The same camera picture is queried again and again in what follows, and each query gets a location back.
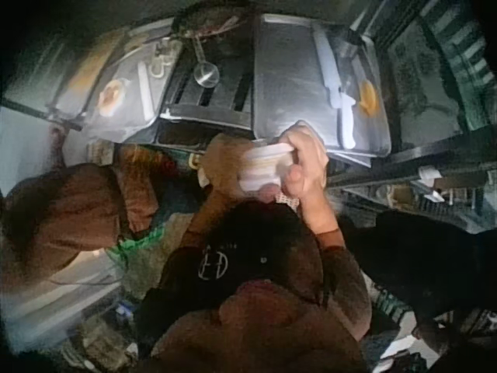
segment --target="cooking utensil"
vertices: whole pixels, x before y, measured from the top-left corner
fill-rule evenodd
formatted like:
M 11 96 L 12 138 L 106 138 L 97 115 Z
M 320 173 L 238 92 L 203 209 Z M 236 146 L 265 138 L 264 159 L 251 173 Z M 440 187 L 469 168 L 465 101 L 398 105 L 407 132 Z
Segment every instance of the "cooking utensil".
M 146 122 L 154 117 L 154 104 L 150 92 L 150 82 L 148 81 L 147 66 L 143 61 L 138 62 L 138 82 L 140 83 L 141 106 L 143 108 L 143 118 Z
M 345 149 L 354 149 L 354 117 L 352 106 L 356 100 L 347 96 L 342 89 L 339 70 L 335 55 L 329 45 L 325 29 L 319 23 L 312 24 L 312 35 L 318 51 L 318 60 L 321 65 L 323 82 L 328 90 L 329 102 L 333 109 L 340 109 L 341 140 Z
M 198 63 L 193 70 L 193 77 L 196 82 L 204 88 L 213 88 L 219 83 L 219 69 L 215 64 L 206 61 L 199 37 L 194 37 L 192 41 L 193 47 L 195 48 L 196 59 L 198 60 Z
M 171 29 L 181 37 L 212 37 L 246 23 L 251 10 L 239 2 L 198 2 L 181 11 Z

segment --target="brown shirt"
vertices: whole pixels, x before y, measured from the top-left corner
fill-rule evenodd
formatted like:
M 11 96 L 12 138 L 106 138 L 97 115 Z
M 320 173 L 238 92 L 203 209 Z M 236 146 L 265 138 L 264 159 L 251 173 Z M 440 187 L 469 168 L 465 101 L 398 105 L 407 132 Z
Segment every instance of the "brown shirt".
M 147 228 L 156 209 L 148 179 L 116 177 L 108 167 L 84 164 L 22 181 L 5 198 L 2 251 L 14 263 L 2 261 L 3 288 L 49 277 L 81 251 L 115 246 L 124 232 Z

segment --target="person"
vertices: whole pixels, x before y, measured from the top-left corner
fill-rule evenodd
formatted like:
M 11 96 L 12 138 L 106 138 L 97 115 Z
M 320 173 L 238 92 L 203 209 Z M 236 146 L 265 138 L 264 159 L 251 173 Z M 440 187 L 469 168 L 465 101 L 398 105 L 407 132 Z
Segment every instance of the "person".
M 81 251 L 135 238 L 158 209 L 149 175 L 126 162 L 57 167 L 23 180 L 0 200 L 0 290 L 5 293 L 49 278 Z
M 472 235 L 402 211 L 380 213 L 373 228 L 342 228 L 364 272 L 410 305 L 418 322 L 453 309 L 497 312 L 497 229 Z
M 367 371 L 370 299 L 325 196 L 325 148 L 303 122 L 280 141 L 296 149 L 283 191 L 301 218 L 270 201 L 276 185 L 244 198 L 253 145 L 215 138 L 202 160 L 212 191 L 137 313 L 137 371 Z

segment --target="metal tray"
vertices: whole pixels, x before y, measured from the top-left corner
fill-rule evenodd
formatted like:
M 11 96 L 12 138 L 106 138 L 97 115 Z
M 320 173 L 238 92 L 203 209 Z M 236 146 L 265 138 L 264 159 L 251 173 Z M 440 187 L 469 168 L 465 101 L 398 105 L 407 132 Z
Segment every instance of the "metal tray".
M 261 15 L 255 28 L 253 130 L 257 138 L 274 138 L 298 120 L 307 121 L 330 152 L 385 157 L 391 150 L 390 129 L 381 99 L 380 80 L 373 73 L 360 37 L 352 30 L 322 23 L 337 59 L 342 87 L 359 100 L 359 82 L 365 78 L 377 88 L 380 112 L 366 117 L 353 107 L 356 147 L 339 141 L 338 110 L 329 106 L 311 33 L 313 19 Z
M 95 128 L 100 127 L 102 128 L 103 136 L 105 136 L 104 133 L 109 133 L 107 139 L 113 140 L 113 137 L 117 136 L 119 131 L 124 133 L 122 135 L 123 138 L 128 138 L 140 129 L 146 128 L 155 122 L 159 115 L 162 99 L 168 86 L 171 73 L 178 60 L 178 56 L 181 53 L 181 49 L 175 56 L 174 62 L 170 66 L 164 67 L 165 73 L 161 78 L 154 78 L 148 72 L 148 66 L 151 63 L 154 52 L 155 44 L 146 44 L 135 54 L 122 60 L 115 68 L 107 68 L 103 72 L 102 78 L 97 83 L 96 89 L 89 100 L 87 114 L 84 119 L 85 126 L 91 125 Z M 144 118 L 142 110 L 140 79 L 138 77 L 137 68 L 138 63 L 141 61 L 143 61 L 147 67 L 147 78 L 151 94 L 152 109 L 154 112 L 154 116 L 149 120 Z M 99 94 L 104 90 L 106 84 L 113 79 L 119 79 L 126 82 L 124 101 L 113 116 L 102 117 L 99 115 L 97 109 Z

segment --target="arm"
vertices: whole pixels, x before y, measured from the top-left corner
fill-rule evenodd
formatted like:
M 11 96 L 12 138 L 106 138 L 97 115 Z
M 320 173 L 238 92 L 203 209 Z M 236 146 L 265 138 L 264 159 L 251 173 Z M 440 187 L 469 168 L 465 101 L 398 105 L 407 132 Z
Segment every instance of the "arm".
M 190 222 L 182 237 L 180 247 L 189 246 L 203 249 L 212 228 L 235 205 L 235 201 L 230 197 L 213 190 Z
M 316 234 L 321 247 L 325 286 L 331 292 L 328 307 L 360 340 L 370 326 L 371 303 L 363 275 L 353 255 L 345 247 L 335 214 L 323 191 L 302 201 L 307 226 Z
M 326 150 L 316 133 L 302 122 L 284 134 L 281 141 L 297 150 L 298 164 L 290 167 L 284 187 L 289 195 L 300 198 L 302 218 L 320 244 L 325 286 L 331 292 L 331 299 L 326 299 L 325 292 L 323 301 L 359 340 L 369 329 L 370 299 L 325 195 Z

